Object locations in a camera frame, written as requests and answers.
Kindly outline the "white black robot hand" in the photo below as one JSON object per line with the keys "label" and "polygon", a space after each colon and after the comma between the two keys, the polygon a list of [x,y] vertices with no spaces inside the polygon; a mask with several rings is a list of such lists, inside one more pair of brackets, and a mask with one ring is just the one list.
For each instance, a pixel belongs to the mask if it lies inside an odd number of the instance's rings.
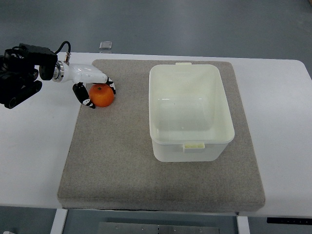
{"label": "white black robot hand", "polygon": [[55,66],[52,81],[67,82],[72,81],[73,92],[78,101],[90,108],[96,108],[89,97],[89,90],[94,84],[107,84],[109,85],[114,95],[116,88],[114,82],[98,68],[86,64],[66,64],[65,62],[58,61]]}

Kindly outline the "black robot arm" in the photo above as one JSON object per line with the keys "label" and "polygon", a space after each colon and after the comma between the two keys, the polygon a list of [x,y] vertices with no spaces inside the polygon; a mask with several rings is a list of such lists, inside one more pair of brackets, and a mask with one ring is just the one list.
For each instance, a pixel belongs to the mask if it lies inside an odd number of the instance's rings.
{"label": "black robot arm", "polygon": [[0,57],[0,103],[12,109],[42,88],[38,80],[51,80],[58,56],[49,48],[19,44]]}

